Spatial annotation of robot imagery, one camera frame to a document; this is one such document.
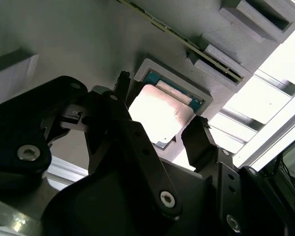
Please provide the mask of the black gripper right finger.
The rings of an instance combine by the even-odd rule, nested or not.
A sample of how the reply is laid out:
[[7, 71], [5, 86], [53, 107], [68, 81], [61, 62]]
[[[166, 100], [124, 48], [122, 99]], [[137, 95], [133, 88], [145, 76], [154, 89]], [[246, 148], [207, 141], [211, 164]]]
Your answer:
[[237, 168], [218, 147], [206, 118], [181, 134], [189, 164], [206, 185], [208, 236], [295, 236], [295, 211], [274, 181], [249, 166]]

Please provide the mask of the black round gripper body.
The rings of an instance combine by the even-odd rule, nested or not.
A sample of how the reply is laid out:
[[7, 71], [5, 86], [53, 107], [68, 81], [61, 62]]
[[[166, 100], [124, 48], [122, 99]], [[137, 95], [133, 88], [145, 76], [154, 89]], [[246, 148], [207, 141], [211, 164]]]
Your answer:
[[218, 236], [221, 226], [206, 182], [168, 161], [163, 165], [182, 203], [177, 221], [157, 216], [117, 168], [60, 191], [43, 216], [45, 236]]

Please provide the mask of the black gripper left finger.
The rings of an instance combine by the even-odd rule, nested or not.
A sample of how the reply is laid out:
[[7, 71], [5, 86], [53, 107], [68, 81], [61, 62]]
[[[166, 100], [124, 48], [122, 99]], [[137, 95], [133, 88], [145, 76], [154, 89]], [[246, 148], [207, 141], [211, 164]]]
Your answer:
[[179, 219], [182, 205], [143, 126], [120, 96], [60, 76], [0, 104], [0, 190], [23, 192], [42, 181], [50, 144], [84, 132], [89, 175], [58, 193], [45, 215], [90, 215], [128, 207], [140, 216]]

